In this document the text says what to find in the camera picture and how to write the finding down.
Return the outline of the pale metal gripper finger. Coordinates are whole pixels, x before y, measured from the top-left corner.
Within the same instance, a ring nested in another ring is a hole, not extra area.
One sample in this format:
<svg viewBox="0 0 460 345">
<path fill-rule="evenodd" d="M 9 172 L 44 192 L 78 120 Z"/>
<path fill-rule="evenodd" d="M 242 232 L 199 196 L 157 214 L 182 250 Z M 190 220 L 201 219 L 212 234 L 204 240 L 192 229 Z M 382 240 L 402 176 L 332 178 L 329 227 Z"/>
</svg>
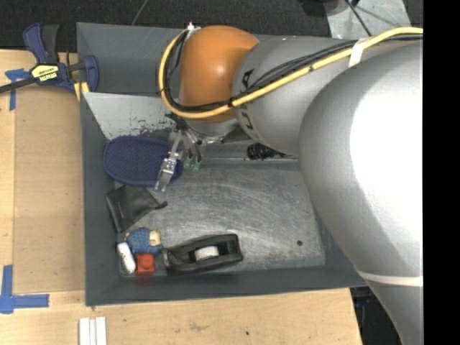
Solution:
<svg viewBox="0 0 460 345">
<path fill-rule="evenodd" d="M 164 159 L 159 174 L 157 176 L 157 181 L 155 183 L 155 190 L 165 192 L 170 179 L 172 178 L 172 160 L 170 158 Z"/>
<path fill-rule="evenodd" d="M 175 169 L 177 167 L 178 161 L 174 159 L 166 159 L 163 166 L 163 190 L 166 190 L 166 187 L 170 183 L 175 174 Z"/>
</svg>

